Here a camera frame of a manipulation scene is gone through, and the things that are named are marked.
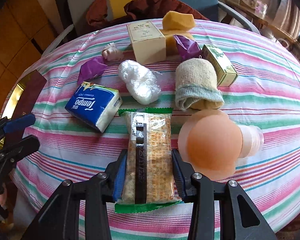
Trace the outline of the cracker snack packet green ends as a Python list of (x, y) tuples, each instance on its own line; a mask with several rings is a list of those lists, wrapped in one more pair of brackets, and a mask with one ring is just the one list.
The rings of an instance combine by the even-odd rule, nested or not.
[(172, 172), (172, 108), (121, 109), (129, 133), (125, 181), (116, 213), (144, 213), (180, 203)]

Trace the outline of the blue Tempo tissue pack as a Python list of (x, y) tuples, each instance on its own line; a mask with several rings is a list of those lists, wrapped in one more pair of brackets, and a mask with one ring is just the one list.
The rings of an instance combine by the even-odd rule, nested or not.
[(118, 90), (84, 81), (67, 102), (65, 110), (103, 133), (121, 105)]

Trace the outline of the beige knit sock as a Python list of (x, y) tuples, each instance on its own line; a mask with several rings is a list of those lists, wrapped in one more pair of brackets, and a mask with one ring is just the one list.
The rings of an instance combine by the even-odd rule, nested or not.
[(175, 104), (185, 111), (191, 109), (219, 109), (224, 100), (217, 88), (213, 65), (201, 58), (179, 64), (175, 71)]

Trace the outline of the clear plastic bundle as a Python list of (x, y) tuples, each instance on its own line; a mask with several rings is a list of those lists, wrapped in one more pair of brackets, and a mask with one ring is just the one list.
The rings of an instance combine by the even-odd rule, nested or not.
[(130, 95), (140, 104), (149, 105), (158, 100), (164, 86), (163, 75), (133, 60), (125, 60), (118, 67), (118, 75)]

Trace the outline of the purple snack packet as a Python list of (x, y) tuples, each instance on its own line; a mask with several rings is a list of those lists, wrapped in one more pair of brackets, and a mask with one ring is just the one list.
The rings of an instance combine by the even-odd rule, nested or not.
[(96, 56), (81, 65), (77, 84), (81, 85), (84, 81), (90, 80), (95, 76), (100, 76), (106, 70), (108, 65), (102, 56)]
[(176, 42), (177, 51), (183, 61), (200, 56), (202, 49), (195, 40), (182, 35), (173, 35), (173, 37)]

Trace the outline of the green white small box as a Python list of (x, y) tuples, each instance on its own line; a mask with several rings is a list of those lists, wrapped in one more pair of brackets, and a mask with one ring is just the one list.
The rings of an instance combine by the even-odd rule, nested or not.
[(202, 57), (213, 65), (218, 87), (230, 87), (235, 82), (238, 72), (221, 49), (205, 44), (202, 48)]

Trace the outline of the yellow sponge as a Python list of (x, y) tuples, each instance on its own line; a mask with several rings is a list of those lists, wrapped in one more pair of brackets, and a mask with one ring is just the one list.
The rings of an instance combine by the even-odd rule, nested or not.
[(189, 31), (196, 26), (192, 14), (183, 14), (176, 11), (169, 11), (162, 19), (164, 30)]
[(191, 40), (194, 40), (193, 36), (186, 31), (182, 30), (164, 30), (160, 29), (161, 33), (165, 36), (166, 39), (166, 56), (174, 56), (178, 55), (178, 49), (176, 45), (176, 41), (173, 37), (173, 35), (181, 35), (185, 36)]

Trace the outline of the small pink white scrunchie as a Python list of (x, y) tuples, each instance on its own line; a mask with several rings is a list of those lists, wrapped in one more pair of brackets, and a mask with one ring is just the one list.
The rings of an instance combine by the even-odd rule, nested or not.
[(124, 58), (124, 54), (116, 47), (114, 42), (110, 42), (102, 50), (102, 57), (106, 61), (121, 61)]

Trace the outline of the gold metal tray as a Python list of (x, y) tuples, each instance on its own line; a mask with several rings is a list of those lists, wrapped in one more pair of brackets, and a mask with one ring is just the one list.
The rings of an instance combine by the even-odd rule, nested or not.
[(1, 117), (15, 119), (30, 114), (46, 82), (37, 70), (25, 75), (8, 97)]

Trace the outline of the striped pink green tablecloth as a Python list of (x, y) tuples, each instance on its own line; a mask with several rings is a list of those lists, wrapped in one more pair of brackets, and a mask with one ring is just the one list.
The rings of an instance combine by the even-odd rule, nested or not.
[[(230, 87), (221, 88), (222, 109), (235, 123), (262, 129), (264, 146), (238, 161), (234, 179), (279, 231), (300, 213), (300, 63), (280, 44), (238, 27), (198, 20), (191, 33), (200, 45), (220, 48), (238, 72)], [(34, 210), (63, 180), (89, 179), (128, 145), (121, 117), (100, 134), (65, 110), (81, 65), (111, 42), (133, 55), (121, 24), (83, 35), (30, 67), (46, 78), (32, 109), (36, 122), (24, 132), (35, 135), (40, 148), (17, 164), (11, 178)]]

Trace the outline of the wooden side shelf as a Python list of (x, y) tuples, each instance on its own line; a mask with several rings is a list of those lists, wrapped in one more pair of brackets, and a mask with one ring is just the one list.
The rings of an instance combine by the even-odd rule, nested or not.
[(264, 29), (269, 28), (273, 35), (276, 38), (281, 38), (285, 42), (288, 43), (288, 50), (293, 53), (293, 55), (297, 58), (300, 62), (300, 35), (297, 40), (291, 40), (287, 35), (282, 33), (281, 31), (275, 30), (274, 28), (270, 27), (270, 18), (267, 15), (262, 15), (261, 13), (257, 12), (256, 10), (247, 8), (245, 6), (240, 5), (232, 0), (225, 0), (226, 5), (238, 9), (253, 19), (253, 24), (257, 27), (257, 29)]

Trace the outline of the dark red jacket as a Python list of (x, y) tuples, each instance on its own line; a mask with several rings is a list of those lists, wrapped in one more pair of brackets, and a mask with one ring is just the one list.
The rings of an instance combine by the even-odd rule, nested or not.
[(95, 0), (85, 16), (87, 24), (95, 30), (111, 27), (118, 24), (163, 18), (169, 11), (183, 14), (192, 14), (197, 20), (207, 20), (197, 10), (179, 0), (132, 0), (124, 7), (125, 16), (108, 20), (107, 0)]

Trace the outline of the beige curtain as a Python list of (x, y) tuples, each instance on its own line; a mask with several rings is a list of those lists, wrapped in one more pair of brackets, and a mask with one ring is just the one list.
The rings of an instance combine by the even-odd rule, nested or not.
[(267, 16), (270, 27), (281, 31), (291, 40), (300, 35), (300, 10), (292, 0), (269, 0)]

